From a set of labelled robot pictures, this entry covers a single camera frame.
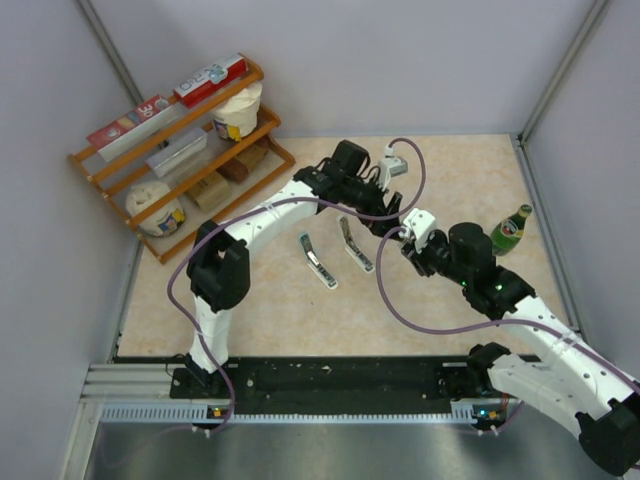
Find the white staple box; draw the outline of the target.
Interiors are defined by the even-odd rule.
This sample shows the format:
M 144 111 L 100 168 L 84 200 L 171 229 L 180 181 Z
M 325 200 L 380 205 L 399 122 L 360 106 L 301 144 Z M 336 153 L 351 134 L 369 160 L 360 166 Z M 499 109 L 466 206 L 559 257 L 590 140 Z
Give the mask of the white staple box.
M 367 274 L 371 274 L 375 271 L 373 262 L 363 253 L 363 251 L 356 244 L 353 237 L 349 220 L 346 216 L 341 215 L 338 217 L 338 224 L 341 230 L 341 234 L 345 243 L 345 250 L 351 256 L 351 258 L 358 264 L 358 266 Z

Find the light blue stapler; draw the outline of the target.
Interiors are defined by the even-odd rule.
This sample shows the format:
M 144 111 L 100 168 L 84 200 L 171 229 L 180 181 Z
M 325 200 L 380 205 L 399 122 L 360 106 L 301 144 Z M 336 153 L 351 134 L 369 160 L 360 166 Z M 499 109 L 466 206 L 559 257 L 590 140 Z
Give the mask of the light blue stapler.
M 301 233 L 298 241 L 306 257 L 308 267 L 329 290 L 336 289 L 338 287 L 338 281 L 318 258 L 309 234 L 306 232 Z

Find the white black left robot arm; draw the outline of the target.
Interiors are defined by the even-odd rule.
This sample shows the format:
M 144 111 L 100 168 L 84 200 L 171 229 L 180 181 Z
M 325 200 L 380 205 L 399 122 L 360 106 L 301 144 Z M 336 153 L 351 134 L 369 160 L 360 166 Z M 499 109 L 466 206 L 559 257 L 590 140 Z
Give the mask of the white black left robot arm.
M 402 195 L 393 194 L 388 203 L 384 196 L 391 178 L 408 172 L 407 162 L 389 146 L 372 171 L 362 174 L 360 169 L 368 160 L 364 148 L 348 140 L 339 142 L 330 157 L 299 170 L 251 217 L 225 228 L 191 258 L 187 276 L 199 330 L 185 365 L 192 384 L 203 395 L 216 396 L 226 387 L 227 374 L 218 365 L 229 358 L 232 310 L 250 289 L 250 260 L 282 231 L 325 208 L 307 202 L 307 197 L 341 204 L 369 217 L 399 212 Z

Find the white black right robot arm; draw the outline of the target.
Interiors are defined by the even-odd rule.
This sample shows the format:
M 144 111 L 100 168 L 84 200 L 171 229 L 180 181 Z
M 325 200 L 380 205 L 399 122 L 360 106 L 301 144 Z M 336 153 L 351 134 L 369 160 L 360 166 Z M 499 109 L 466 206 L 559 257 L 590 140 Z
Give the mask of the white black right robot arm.
M 497 264 L 492 242 L 470 222 L 448 232 L 425 217 L 406 220 L 402 254 L 426 277 L 461 286 L 472 309 L 538 357 L 531 365 L 501 346 L 471 354 L 466 380 L 476 394 L 495 390 L 523 400 L 569 431 L 602 470 L 639 467 L 639 382 L 563 324 L 518 274 Z

